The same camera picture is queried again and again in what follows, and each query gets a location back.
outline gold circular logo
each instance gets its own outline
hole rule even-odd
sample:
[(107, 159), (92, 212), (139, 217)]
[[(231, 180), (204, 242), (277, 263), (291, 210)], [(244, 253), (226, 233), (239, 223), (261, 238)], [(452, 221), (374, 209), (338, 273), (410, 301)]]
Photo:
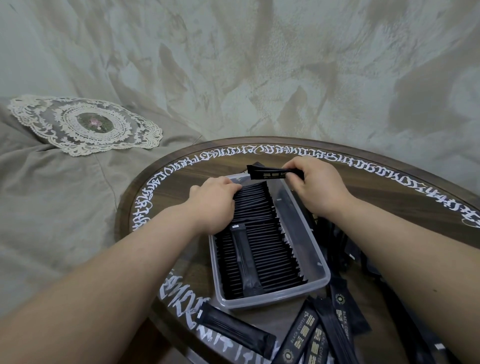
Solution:
[(339, 304), (344, 304), (345, 303), (345, 297), (340, 293), (337, 293), (335, 295), (335, 299)]
[(283, 360), (285, 360), (286, 363), (293, 362), (293, 354), (289, 349), (283, 351)]

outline white writing on table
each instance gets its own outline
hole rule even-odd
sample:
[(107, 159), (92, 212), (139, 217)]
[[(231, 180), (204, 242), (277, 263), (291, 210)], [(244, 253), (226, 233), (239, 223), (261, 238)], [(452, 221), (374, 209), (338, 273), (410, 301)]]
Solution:
[(444, 194), (441, 194), (437, 189), (427, 186), (422, 182), (418, 182), (411, 177), (394, 170), (390, 170), (386, 167), (380, 166), (375, 163), (364, 161), (362, 159), (355, 159), (350, 156), (344, 156), (340, 153), (324, 152), (320, 149), (303, 148), (298, 146), (281, 146), (281, 145), (256, 145), (256, 146), (229, 146), (225, 148), (213, 149), (210, 151), (201, 152), (199, 155), (194, 155), (192, 158), (186, 157), (184, 159), (177, 160), (164, 167), (161, 171), (155, 173), (146, 184), (146, 187), (142, 189), (141, 194), (135, 199), (136, 211), (133, 212), (133, 230), (137, 230), (144, 225), (150, 218), (148, 213), (153, 207), (152, 197), (154, 190), (160, 185), (160, 183), (173, 172), (178, 171), (186, 166), (191, 166), (195, 163), (203, 160), (210, 160), (211, 158), (222, 156), (233, 156), (235, 154), (295, 154), (299, 156), (310, 156), (319, 159), (324, 159), (329, 162), (345, 163), (349, 167), (365, 170), (369, 173), (375, 173), (381, 177), (389, 178), (397, 183), (413, 188), (428, 197), (434, 198), (436, 202), (441, 203), (444, 207), (458, 211), (462, 218), (462, 222), (465, 225), (480, 228), (480, 214), (472, 210), (470, 207), (457, 202), (455, 199), (449, 198)]
[[(206, 328), (203, 325), (198, 325), (193, 319), (192, 316), (198, 313), (198, 310), (202, 306), (204, 302), (210, 300), (209, 297), (196, 297), (195, 293), (192, 290), (189, 290), (189, 284), (183, 284), (181, 281), (182, 276), (175, 276), (173, 271), (170, 272), (168, 278), (163, 282), (160, 290), (158, 292), (158, 297), (163, 300), (167, 301), (168, 297), (172, 297), (173, 299), (167, 304), (168, 307), (174, 307), (175, 313), (177, 317), (185, 316), (185, 320), (187, 321), (187, 326), (190, 330), (196, 330), (199, 332), (199, 337), (203, 341), (211, 342), (213, 340), (213, 345), (222, 345), (222, 352), (226, 352), (227, 350), (231, 350), (235, 344), (231, 339), (223, 336), (219, 333), (215, 333), (214, 339), (214, 332), (212, 329)], [(240, 358), (240, 354), (242, 351), (245, 351), (242, 355), (244, 359), (244, 364), (248, 364), (253, 358), (255, 357), (255, 364), (270, 364), (271, 361), (263, 358), (259, 354), (254, 353), (251, 350), (245, 349), (242, 345), (238, 345), (237, 354), (235, 355), (235, 361)], [(273, 351), (273, 355), (280, 349), (278, 342), (275, 342), (275, 348)]]

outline wooden tabletop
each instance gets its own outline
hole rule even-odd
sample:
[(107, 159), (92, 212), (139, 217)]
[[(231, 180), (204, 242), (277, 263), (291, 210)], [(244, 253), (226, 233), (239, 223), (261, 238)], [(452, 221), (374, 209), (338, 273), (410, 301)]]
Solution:
[[(428, 172), (363, 150), (314, 140), (280, 137), (221, 139), (171, 153), (147, 167), (122, 196), (115, 234), (119, 240), (168, 206), (184, 202), (190, 186), (231, 175), (260, 162), (281, 167), (296, 155), (332, 163), (356, 197), (430, 230), (480, 247), (480, 198)], [(348, 287), (372, 332), (356, 337), (366, 363), (408, 363), (395, 326), (376, 285), (353, 266)], [(218, 306), (208, 238), (195, 239), (176, 262), (152, 305), (150, 319), (194, 363), (263, 363), (252, 351), (197, 326), (196, 311), (208, 299)], [(240, 319), (286, 335), (303, 298), (235, 312)]]

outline lace doily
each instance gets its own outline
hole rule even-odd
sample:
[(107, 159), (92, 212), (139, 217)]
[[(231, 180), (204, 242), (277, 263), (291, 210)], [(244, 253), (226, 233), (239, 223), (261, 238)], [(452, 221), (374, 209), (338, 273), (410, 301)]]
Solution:
[(120, 105), (87, 98), (23, 95), (8, 109), (39, 137), (72, 157), (158, 146), (162, 129)]

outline hand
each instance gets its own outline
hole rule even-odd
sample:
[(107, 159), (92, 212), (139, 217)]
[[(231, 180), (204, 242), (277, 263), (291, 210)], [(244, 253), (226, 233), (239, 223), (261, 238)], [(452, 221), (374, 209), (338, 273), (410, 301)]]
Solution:
[(287, 173), (287, 182), (298, 193), (305, 207), (318, 216), (332, 220), (332, 216), (354, 199), (338, 171), (329, 163), (313, 157), (295, 157), (283, 168), (303, 171), (305, 181), (294, 173)]
[(195, 216), (199, 233), (213, 235), (222, 231), (233, 219), (233, 195), (241, 188), (230, 178), (209, 178), (202, 186), (190, 187), (185, 206)]

